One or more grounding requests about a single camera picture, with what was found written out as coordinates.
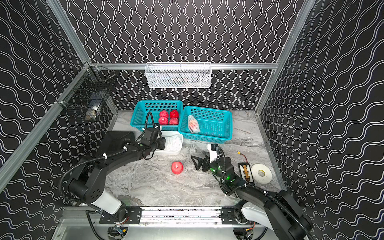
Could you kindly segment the netted apple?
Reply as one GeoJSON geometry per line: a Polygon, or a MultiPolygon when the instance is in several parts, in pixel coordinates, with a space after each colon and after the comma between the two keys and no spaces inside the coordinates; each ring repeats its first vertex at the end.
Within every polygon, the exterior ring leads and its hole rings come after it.
{"type": "Polygon", "coordinates": [[[160,117],[160,118],[159,118],[159,124],[160,124],[160,125],[168,125],[168,124],[169,124],[169,120],[168,120],[168,118],[167,118],[167,117],[164,117],[164,116],[160,117]]]}
{"type": "Polygon", "coordinates": [[[159,117],[164,117],[164,118],[168,118],[169,117],[169,113],[167,111],[161,111],[159,113],[159,117]]]}
{"type": "Polygon", "coordinates": [[[173,162],[171,166],[172,173],[175,175],[179,175],[183,172],[184,166],[181,162],[173,162]]]}
{"type": "Polygon", "coordinates": [[[191,134],[197,134],[200,132],[200,125],[197,119],[192,115],[188,116],[188,129],[191,134]]]}

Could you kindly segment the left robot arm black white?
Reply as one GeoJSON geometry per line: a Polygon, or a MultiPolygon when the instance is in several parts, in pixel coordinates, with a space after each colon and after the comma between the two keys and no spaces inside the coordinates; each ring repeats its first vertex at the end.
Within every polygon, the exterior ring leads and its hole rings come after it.
{"type": "Polygon", "coordinates": [[[92,214],[106,214],[121,225],[129,219],[126,204],[105,190],[107,175],[128,163],[151,159],[156,150],[165,149],[165,144],[160,124],[154,121],[152,112],[148,112],[145,129],[135,140],[123,144],[116,152],[83,160],[63,174],[59,182],[60,194],[68,201],[92,208],[86,211],[86,216],[97,239],[102,237],[94,227],[92,214]]]}

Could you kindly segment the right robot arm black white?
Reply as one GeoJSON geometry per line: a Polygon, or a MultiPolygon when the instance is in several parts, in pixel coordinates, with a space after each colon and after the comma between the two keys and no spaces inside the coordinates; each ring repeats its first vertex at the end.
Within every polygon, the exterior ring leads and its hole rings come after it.
{"type": "Polygon", "coordinates": [[[234,172],[231,158],[217,144],[214,147],[219,151],[214,161],[209,156],[191,156],[196,170],[210,170],[226,196],[236,195],[241,200],[263,208],[280,240],[313,239],[313,223],[288,192],[268,192],[243,180],[234,172]]]}

